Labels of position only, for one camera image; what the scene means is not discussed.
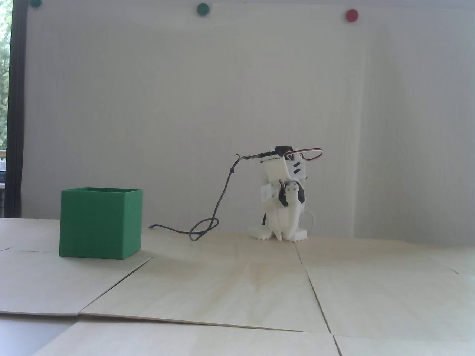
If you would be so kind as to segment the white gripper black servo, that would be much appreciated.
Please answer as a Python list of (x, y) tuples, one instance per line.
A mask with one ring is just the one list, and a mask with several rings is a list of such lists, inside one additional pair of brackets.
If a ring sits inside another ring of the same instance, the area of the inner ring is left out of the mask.
[[(261, 187), (261, 201), (274, 204), (268, 208), (268, 227), (278, 240), (295, 241), (300, 214), (305, 208), (307, 198), (304, 181), (301, 179), (279, 179)], [(287, 225), (282, 231), (281, 217), (287, 208)]]

